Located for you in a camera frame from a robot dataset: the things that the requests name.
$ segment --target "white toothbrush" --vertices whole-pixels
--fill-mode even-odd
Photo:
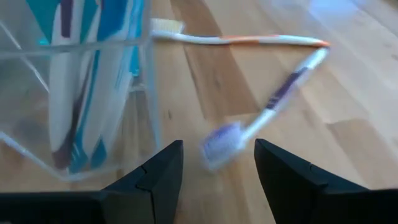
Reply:
[[[142,13],[144,10],[145,0],[134,0],[131,17],[129,21],[125,21],[130,24],[128,33],[129,39],[139,38],[141,36],[141,22]],[[123,111],[126,100],[129,96],[129,87],[134,76],[136,68],[139,65],[138,47],[127,47],[124,50],[122,59],[122,69],[119,72],[118,79],[114,84],[114,89],[111,92],[111,98],[109,99],[109,110],[106,115],[106,122],[101,130],[99,141],[103,142],[104,147],[97,147],[93,153],[90,161],[92,169],[101,166],[109,155],[109,152],[113,149],[113,144],[118,133],[118,128],[121,120],[123,119]]]
[[[97,41],[98,27],[100,26],[100,16],[101,16],[101,6],[100,4],[98,4],[90,28],[88,29],[85,43],[93,43]],[[88,78],[87,74],[90,74],[89,71],[92,68],[92,63],[90,62],[92,62],[93,56],[94,52],[87,50],[86,52],[83,53],[81,57],[79,86],[78,86],[78,91],[76,92],[76,100],[79,100],[84,95],[84,87],[86,80]]]
[[[80,42],[83,1],[62,0],[55,10],[52,45]],[[55,166],[69,165],[73,142],[73,104],[78,86],[79,54],[55,54],[49,69],[49,136]]]
[[[227,124],[213,131],[203,142],[205,164],[211,170],[221,167],[244,150],[248,140],[284,108],[293,90],[302,85],[310,72],[328,55],[329,48],[320,48],[304,60],[273,94],[262,113],[246,128],[240,122]]]
[[[313,37],[296,35],[227,35],[220,37],[182,34],[184,24],[171,19],[151,19],[152,36],[156,39],[170,39],[191,44],[293,44],[314,47],[328,47],[330,44]]]
[[[129,31],[130,12],[133,0],[103,0],[97,41],[124,40]],[[109,113],[111,93],[118,79],[122,64],[123,48],[97,50],[93,70],[85,91],[79,123],[73,143],[71,173],[81,171],[97,148],[104,148],[100,139],[101,130]]]

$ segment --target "clear plastic container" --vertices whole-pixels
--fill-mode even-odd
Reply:
[[[126,166],[133,169],[153,156],[160,149],[160,127],[149,3],[147,0],[0,1],[0,141],[62,180],[81,180]],[[65,22],[68,15],[79,13],[81,18],[77,21]],[[95,25],[97,14],[98,25]],[[108,78],[104,73],[109,73],[108,82],[104,81]],[[128,90],[118,89],[126,84]],[[68,100],[59,100],[69,99],[66,96],[71,92],[76,92],[72,106]],[[76,106],[79,98],[82,103]],[[86,117],[92,118],[86,120],[91,122],[84,126],[83,114],[90,107],[94,112],[87,112]],[[60,129],[68,128],[63,121],[68,121],[71,131],[64,136],[66,144],[62,147],[67,149],[63,156],[68,156],[62,158],[60,167],[56,165],[54,152],[58,147],[56,139],[63,138]],[[85,130],[80,137],[79,129]],[[88,160],[79,169],[72,169],[75,156],[80,156],[78,138],[96,144],[92,149],[89,149],[92,144],[82,144]],[[105,159],[94,166],[93,154],[100,148],[96,138],[108,141],[104,140]]]

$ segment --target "wooden table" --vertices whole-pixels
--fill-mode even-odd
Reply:
[[[154,17],[184,21],[191,34],[292,34],[330,41],[330,56],[257,136],[370,189],[398,187],[398,2],[153,0],[152,5]],[[156,43],[164,145],[174,139],[185,143],[176,223],[274,223],[254,164],[254,141],[217,173],[202,168],[198,145],[223,123],[255,118],[311,51]],[[12,149],[2,153],[2,191],[99,189],[119,177],[64,183]]]

